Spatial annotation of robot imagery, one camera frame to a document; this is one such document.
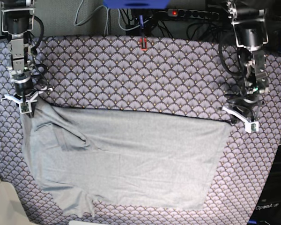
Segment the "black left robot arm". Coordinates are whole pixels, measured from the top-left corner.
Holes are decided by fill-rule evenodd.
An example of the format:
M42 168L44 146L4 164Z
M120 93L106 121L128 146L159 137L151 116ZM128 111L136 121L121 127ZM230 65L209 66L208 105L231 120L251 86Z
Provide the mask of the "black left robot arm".
M224 69L237 77L240 91L230 95L227 112L243 122L256 126L262 106L261 96L269 91L264 45L269 38L266 29L267 8L270 0L221 0L227 12L232 32L219 42L219 56ZM238 71L231 71L223 56L223 42L235 38Z

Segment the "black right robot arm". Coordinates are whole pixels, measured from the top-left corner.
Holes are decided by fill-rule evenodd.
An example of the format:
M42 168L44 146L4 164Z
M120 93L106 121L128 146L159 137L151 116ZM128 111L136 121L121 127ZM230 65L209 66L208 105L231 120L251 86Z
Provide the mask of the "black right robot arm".
M0 8L1 30L7 34L10 51L7 70L15 88L14 94L6 94L3 99L13 101L20 114L32 118L37 97L51 90L44 76L46 66L35 62L44 25L35 16L33 0L1 0Z

